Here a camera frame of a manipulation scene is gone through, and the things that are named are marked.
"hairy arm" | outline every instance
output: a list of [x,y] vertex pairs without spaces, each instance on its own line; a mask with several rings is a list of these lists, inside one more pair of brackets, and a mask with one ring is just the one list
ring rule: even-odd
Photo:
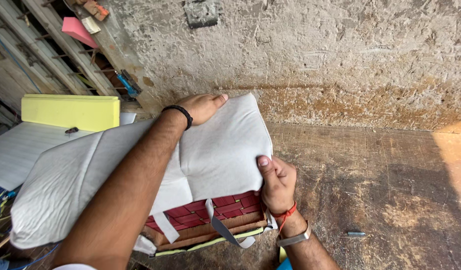
[[[264,178],[262,200],[269,207],[270,212],[282,214],[294,205],[294,188],[297,172],[292,164],[283,162],[272,156],[258,158],[258,167]],[[279,228],[282,219],[277,218]],[[307,230],[307,222],[296,210],[288,217],[282,227],[280,236],[290,238]],[[309,239],[284,247],[290,263],[294,269],[304,270],[339,270],[339,266],[330,257],[317,237],[312,233]]]
[[[200,125],[226,100],[227,95],[194,95],[179,105],[194,118],[193,125]],[[159,116],[89,202],[61,244],[54,266],[81,263],[96,269],[126,268],[186,126],[186,117],[176,109]]]

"blue cable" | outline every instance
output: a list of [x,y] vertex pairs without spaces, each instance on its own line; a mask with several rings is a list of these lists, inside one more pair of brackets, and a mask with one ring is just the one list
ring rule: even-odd
[[37,87],[37,85],[34,83],[34,81],[30,78],[29,74],[27,74],[27,72],[23,69],[23,67],[19,64],[19,62],[17,61],[17,59],[11,54],[11,52],[9,51],[9,49],[7,49],[7,47],[4,45],[4,43],[2,42],[2,40],[0,40],[0,45],[2,45],[4,47],[4,49],[8,52],[8,54],[11,55],[12,59],[14,59],[14,61],[17,63],[17,65],[22,69],[22,71],[25,73],[25,75],[27,75],[27,78],[29,78],[29,80],[32,82],[32,84],[35,86],[35,88],[37,88],[37,91],[39,91],[40,94],[42,94],[42,92],[40,91],[40,89]]
[[12,269],[8,269],[8,270],[18,270],[18,269],[24,269],[25,267],[29,266],[29,265],[33,265],[34,263],[42,260],[43,258],[47,257],[50,253],[52,253],[52,251],[54,251],[57,247],[59,246],[59,244],[57,244],[51,251],[49,251],[49,253],[47,253],[46,255],[43,255],[42,257],[38,258],[37,260],[29,263],[29,264],[26,264],[24,266],[21,266],[21,267],[16,267],[16,268],[12,268]]

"hand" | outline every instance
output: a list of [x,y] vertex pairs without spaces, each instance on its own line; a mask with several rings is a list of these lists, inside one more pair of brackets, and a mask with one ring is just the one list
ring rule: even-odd
[[226,94],[190,95],[179,101],[177,105],[186,109],[191,115],[193,118],[192,126],[198,126],[209,120],[227,100]]
[[297,171],[292,164],[272,156],[257,158],[257,166],[263,176],[262,200],[273,214],[282,214],[294,206],[294,188]]

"forearm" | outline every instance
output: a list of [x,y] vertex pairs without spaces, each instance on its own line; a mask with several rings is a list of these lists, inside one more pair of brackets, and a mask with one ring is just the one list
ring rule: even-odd
[[97,269],[125,269],[186,125],[185,116],[173,109],[155,121],[80,215],[56,255],[55,266],[83,263]]
[[[284,223],[281,237],[297,236],[307,229],[307,222],[298,211],[295,211]],[[294,269],[338,270],[340,269],[330,257],[317,237],[312,233],[309,239],[284,247]]]

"red thread bracelet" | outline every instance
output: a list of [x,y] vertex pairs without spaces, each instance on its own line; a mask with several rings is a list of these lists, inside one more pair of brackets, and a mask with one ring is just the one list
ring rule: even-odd
[[282,230],[282,227],[284,226],[284,223],[286,222],[287,218],[290,217],[295,212],[296,209],[297,209],[297,202],[294,201],[294,205],[289,210],[287,210],[285,213],[282,213],[280,215],[276,215],[276,214],[273,214],[272,212],[270,212],[270,214],[274,218],[276,218],[276,219],[282,218],[282,224],[280,225],[280,228],[279,228],[279,234],[280,234],[280,231]]

